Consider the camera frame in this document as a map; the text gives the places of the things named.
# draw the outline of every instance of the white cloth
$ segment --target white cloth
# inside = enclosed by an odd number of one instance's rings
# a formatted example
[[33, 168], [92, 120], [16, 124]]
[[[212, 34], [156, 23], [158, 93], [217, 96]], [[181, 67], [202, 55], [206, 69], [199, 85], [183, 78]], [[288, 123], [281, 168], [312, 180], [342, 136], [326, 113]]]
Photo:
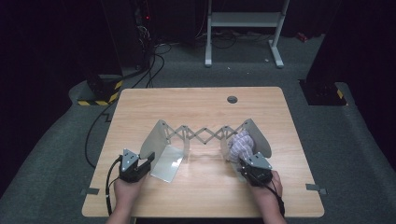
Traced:
[[230, 149], [230, 161], [239, 162], [240, 159], [247, 159], [253, 155], [254, 141], [248, 135], [248, 131], [244, 130], [236, 134], [233, 139], [228, 142]]

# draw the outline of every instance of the metal bracket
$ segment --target metal bracket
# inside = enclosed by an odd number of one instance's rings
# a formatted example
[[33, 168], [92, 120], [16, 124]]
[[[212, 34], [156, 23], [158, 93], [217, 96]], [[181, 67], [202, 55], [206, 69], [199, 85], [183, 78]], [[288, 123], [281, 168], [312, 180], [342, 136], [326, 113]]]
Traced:
[[[266, 158], [271, 157], [272, 153], [270, 145], [252, 119], [245, 120], [245, 122], [236, 129], [233, 129], [230, 126], [223, 126], [215, 132], [206, 127], [194, 132], [187, 125], [181, 125], [174, 129], [164, 120], [160, 119], [143, 143], [140, 149], [140, 158], [145, 159], [154, 151], [156, 156], [154, 161], [151, 163], [151, 175], [166, 182], [171, 182], [176, 175], [177, 168], [182, 159], [189, 155], [191, 139], [195, 138], [204, 145], [215, 138], [220, 140], [221, 154], [223, 158], [226, 159], [229, 154], [227, 139], [241, 130], [247, 130], [253, 139], [255, 146], [253, 148], [254, 153], [260, 152]], [[209, 137], [204, 139], [203, 135], [205, 134], [205, 136], [207, 136], [207, 133], [209, 134]], [[172, 137], [178, 137], [183, 140], [183, 149], [169, 146], [171, 145]]]
[[88, 189], [82, 189], [81, 192], [79, 193], [79, 195], [82, 195], [82, 196], [85, 196], [87, 194], [98, 195], [98, 193], [99, 193], [99, 189], [88, 188]]
[[122, 154], [122, 171], [126, 171], [132, 164], [139, 160], [139, 155], [134, 154], [128, 149], [123, 150]]
[[329, 192], [325, 188], [321, 188], [319, 185], [305, 184], [306, 190], [315, 190], [321, 195], [328, 195]]
[[265, 170], [272, 170], [272, 166], [260, 152], [245, 159], [245, 162], [253, 167], [262, 168]]

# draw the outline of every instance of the table top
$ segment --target table top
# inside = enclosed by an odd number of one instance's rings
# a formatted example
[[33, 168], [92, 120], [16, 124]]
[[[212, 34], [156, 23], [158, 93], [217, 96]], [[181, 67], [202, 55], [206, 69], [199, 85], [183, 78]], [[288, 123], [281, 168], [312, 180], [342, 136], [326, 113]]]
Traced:
[[[229, 96], [237, 102], [230, 104]], [[252, 119], [267, 139], [283, 185], [286, 217], [321, 217], [324, 208], [283, 92], [278, 87], [132, 89], [120, 95], [89, 194], [82, 208], [86, 217], [106, 217], [105, 185], [113, 161], [129, 148], [138, 154], [154, 125], [163, 119], [170, 127], [215, 131], [240, 126]], [[178, 146], [177, 140], [172, 146]], [[116, 178], [114, 169], [111, 179]], [[110, 191], [113, 207], [115, 197]], [[148, 176], [132, 211], [133, 217], [260, 217], [248, 190], [220, 153], [220, 143], [206, 145], [191, 139], [188, 159], [180, 164], [171, 183]]]

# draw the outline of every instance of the human hand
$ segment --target human hand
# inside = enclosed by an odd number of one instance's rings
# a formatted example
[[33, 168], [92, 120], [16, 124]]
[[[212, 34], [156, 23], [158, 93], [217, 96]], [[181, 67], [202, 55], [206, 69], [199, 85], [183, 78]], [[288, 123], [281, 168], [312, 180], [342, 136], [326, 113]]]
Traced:
[[143, 176], [136, 183], [128, 183], [121, 179], [117, 179], [114, 182], [114, 193], [116, 194], [116, 207], [110, 218], [107, 220], [108, 223], [130, 223], [131, 211], [134, 206], [134, 202], [139, 196], [142, 185], [146, 179]]
[[[282, 197], [283, 187], [280, 182], [279, 174], [277, 171], [271, 171], [271, 173], [273, 179], [272, 182], [268, 183], [267, 187], [276, 192], [279, 197]], [[250, 184], [248, 184], [248, 187], [253, 194], [256, 204], [259, 206], [264, 223], [286, 223], [285, 218], [283, 218], [280, 213], [278, 200], [271, 190], [252, 187]]]
[[114, 193], [116, 194], [116, 208], [122, 207], [131, 211], [134, 201], [139, 196], [142, 185], [146, 179], [143, 176], [136, 183], [128, 183], [121, 179], [117, 179], [114, 183]]

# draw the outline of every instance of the metal frame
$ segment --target metal frame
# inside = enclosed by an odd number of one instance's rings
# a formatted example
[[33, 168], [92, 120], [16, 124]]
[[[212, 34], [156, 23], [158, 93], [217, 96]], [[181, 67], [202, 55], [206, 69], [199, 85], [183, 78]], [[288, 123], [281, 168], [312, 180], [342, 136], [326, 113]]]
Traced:
[[284, 64], [277, 49], [280, 31], [286, 18], [290, 0], [285, 0], [281, 12], [263, 13], [240, 13], [240, 12], [212, 12], [212, 0], [209, 0], [207, 8], [207, 37], [205, 49], [205, 66], [212, 66], [212, 27], [276, 27], [274, 40], [269, 40], [268, 44], [273, 53], [276, 67], [283, 68]]
[[[164, 120], [158, 120], [154, 128], [146, 138], [140, 149], [140, 158], [146, 159], [153, 151], [155, 159], [151, 163], [151, 175], [156, 176], [166, 182], [171, 182], [176, 175], [177, 168], [183, 158], [188, 158], [190, 153], [190, 140], [195, 138], [202, 144], [207, 144], [212, 139], [220, 140], [221, 154], [226, 160], [229, 155], [227, 139], [237, 134], [239, 131], [247, 130], [250, 137], [254, 141], [253, 152], [260, 152], [264, 157], [270, 158], [272, 155], [270, 145], [265, 139], [260, 129], [256, 126], [252, 119], [247, 119], [236, 129], [230, 126], [223, 126], [213, 132], [207, 128], [201, 128], [194, 132], [187, 125], [181, 125], [174, 129], [170, 127]], [[204, 139], [200, 136], [202, 133], [209, 133], [210, 137]], [[184, 147], [179, 149], [171, 146], [171, 138], [178, 137], [183, 140]]]

